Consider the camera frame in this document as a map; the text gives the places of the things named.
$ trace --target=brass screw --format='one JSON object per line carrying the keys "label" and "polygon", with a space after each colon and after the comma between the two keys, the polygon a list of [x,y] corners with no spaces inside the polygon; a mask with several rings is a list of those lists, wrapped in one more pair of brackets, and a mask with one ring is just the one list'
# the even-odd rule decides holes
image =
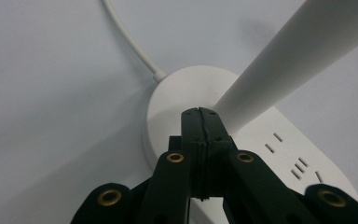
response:
{"label": "brass screw", "polygon": [[252,162],[255,160],[255,158],[247,153],[238,153],[237,155],[237,159],[239,161],[243,161],[243,162]]}
{"label": "brass screw", "polygon": [[[106,200],[105,197],[110,196],[113,197],[112,199]],[[102,206],[110,206],[115,203],[118,203],[121,199],[121,192],[116,189],[108,189],[98,196],[98,203]]]}
{"label": "brass screw", "polygon": [[184,159],[185,157],[180,153],[171,153],[170,155],[167,156],[167,160],[174,163],[181,162]]}
{"label": "brass screw", "polygon": [[327,189],[318,190],[319,198],[334,207],[345,207],[347,202],[340,195]]}

